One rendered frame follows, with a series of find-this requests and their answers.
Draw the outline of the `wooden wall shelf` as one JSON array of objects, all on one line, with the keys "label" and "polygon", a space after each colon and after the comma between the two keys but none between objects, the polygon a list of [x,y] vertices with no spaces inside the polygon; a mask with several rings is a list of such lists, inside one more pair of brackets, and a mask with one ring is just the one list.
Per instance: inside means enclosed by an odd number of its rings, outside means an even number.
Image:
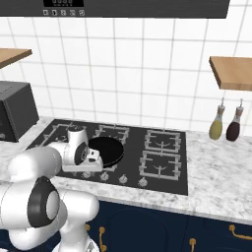
[{"label": "wooden wall shelf", "polygon": [[30,49],[0,48],[0,69],[32,55]]},{"label": "wooden wall shelf", "polygon": [[211,56],[209,63],[221,90],[252,92],[252,58]]}]

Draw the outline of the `navy drawer front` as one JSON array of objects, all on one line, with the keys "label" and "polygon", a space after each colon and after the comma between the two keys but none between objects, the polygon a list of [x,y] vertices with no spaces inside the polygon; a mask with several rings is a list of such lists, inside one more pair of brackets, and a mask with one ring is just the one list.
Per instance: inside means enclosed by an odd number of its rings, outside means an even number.
[{"label": "navy drawer front", "polygon": [[224,220],[204,220],[204,231],[223,252],[252,252],[252,225]]}]

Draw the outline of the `yellow oil bottle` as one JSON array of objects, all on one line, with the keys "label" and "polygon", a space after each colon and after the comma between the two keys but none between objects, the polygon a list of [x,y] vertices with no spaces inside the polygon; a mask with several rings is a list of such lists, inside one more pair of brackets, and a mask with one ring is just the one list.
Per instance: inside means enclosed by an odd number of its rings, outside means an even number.
[{"label": "yellow oil bottle", "polygon": [[218,140],[222,133],[222,116],[225,110],[225,106],[223,103],[221,103],[218,106],[217,115],[215,120],[213,121],[210,130],[209,130],[209,136],[212,140]]}]

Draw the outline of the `navy cupboard door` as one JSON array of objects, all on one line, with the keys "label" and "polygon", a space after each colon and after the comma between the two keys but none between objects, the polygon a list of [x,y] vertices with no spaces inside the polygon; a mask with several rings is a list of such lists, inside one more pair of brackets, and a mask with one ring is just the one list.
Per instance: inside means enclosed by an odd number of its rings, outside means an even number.
[{"label": "navy cupboard door", "polygon": [[181,252],[187,218],[181,214],[99,202],[105,252]]},{"label": "navy cupboard door", "polygon": [[195,238],[196,245],[194,252],[203,252],[203,219],[200,217],[188,217],[187,228],[185,232],[183,251],[191,252],[191,246],[189,245],[189,239]]}]

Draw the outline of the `dark vinegar bottle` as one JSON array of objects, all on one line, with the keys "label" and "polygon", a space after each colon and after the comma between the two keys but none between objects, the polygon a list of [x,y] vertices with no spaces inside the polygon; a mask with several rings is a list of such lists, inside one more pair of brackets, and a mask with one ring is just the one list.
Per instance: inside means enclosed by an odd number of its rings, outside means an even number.
[{"label": "dark vinegar bottle", "polygon": [[236,107],[234,117],[226,129],[225,137],[231,142],[236,141],[240,134],[240,118],[244,110],[241,103]]}]

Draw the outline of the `black hob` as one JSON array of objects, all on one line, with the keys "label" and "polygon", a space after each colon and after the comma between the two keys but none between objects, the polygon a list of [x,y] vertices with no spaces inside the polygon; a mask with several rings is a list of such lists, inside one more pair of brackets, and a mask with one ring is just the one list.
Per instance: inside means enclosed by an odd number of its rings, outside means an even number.
[{"label": "black hob", "polygon": [[[90,178],[83,178],[83,172],[65,171],[58,173],[60,177],[178,195],[188,194],[184,132],[55,119],[33,140],[31,146],[34,148],[52,142],[66,143],[70,128],[86,129],[89,139],[111,137],[119,140],[124,148],[124,156],[112,167],[103,168],[100,172],[91,172]],[[107,181],[100,180],[104,172],[109,175]],[[128,178],[124,184],[119,182],[123,174]],[[148,180],[146,187],[138,185],[143,177]]]}]

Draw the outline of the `dark range hood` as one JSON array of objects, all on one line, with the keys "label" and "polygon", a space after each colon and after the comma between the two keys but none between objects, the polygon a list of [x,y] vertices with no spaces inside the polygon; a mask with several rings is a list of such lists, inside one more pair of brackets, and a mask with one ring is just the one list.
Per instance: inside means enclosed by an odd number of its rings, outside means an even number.
[{"label": "dark range hood", "polygon": [[230,0],[0,0],[0,17],[225,19]]}]

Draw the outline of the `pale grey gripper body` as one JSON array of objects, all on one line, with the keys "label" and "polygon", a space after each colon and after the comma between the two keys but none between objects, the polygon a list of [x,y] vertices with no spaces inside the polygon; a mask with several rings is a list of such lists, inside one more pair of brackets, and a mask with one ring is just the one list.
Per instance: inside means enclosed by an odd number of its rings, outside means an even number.
[{"label": "pale grey gripper body", "polygon": [[65,172],[100,172],[103,169],[103,166],[100,162],[82,162],[79,165],[63,165],[62,169]]}]

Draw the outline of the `black toaster oven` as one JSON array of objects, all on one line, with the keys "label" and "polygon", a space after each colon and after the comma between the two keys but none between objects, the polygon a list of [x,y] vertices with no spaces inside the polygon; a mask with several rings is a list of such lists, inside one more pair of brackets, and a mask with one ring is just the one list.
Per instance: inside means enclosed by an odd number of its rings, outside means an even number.
[{"label": "black toaster oven", "polygon": [[31,85],[0,81],[0,141],[18,143],[38,120]]}]

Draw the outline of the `black frying pan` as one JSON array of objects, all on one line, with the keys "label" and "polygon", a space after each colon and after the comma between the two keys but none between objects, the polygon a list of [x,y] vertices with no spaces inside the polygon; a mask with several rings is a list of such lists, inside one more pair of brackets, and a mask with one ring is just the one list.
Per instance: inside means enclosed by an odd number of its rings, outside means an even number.
[{"label": "black frying pan", "polygon": [[122,160],[124,148],[121,142],[111,137],[96,137],[89,140],[89,148],[99,151],[103,167],[112,167]]}]

